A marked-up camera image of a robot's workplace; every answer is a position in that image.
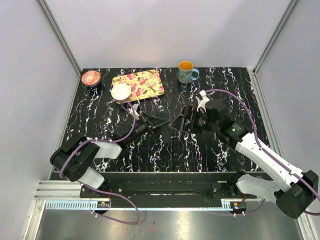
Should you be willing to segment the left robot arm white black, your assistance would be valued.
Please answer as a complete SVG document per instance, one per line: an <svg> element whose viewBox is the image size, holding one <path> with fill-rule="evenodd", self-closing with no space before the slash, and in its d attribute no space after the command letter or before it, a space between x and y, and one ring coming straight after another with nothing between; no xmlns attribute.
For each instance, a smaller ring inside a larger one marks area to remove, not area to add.
<svg viewBox="0 0 320 240"><path fill-rule="evenodd" d="M90 186L91 192L102 198L109 189L106 179L91 167L93 160L117 159L131 143L146 133L153 136L160 133L164 143L172 141L167 119L140 112L135 115L135 122L122 123L111 140L95 140L82 133L75 133L52 154L49 161L64 178Z"/></svg>

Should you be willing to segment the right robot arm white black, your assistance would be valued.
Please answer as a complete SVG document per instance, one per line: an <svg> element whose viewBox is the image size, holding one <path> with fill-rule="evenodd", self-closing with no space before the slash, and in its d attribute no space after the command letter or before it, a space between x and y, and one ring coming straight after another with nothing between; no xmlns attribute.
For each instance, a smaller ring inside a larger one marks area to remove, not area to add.
<svg viewBox="0 0 320 240"><path fill-rule="evenodd" d="M228 194L239 198L254 195L270 202L288 217L298 219L316 199L319 176L312 170L302 171L271 150L242 122L233 121L220 100L204 99L198 107L185 106L169 126L201 134L213 132L224 144L243 154L264 170L271 180L239 173L227 186Z"/></svg>

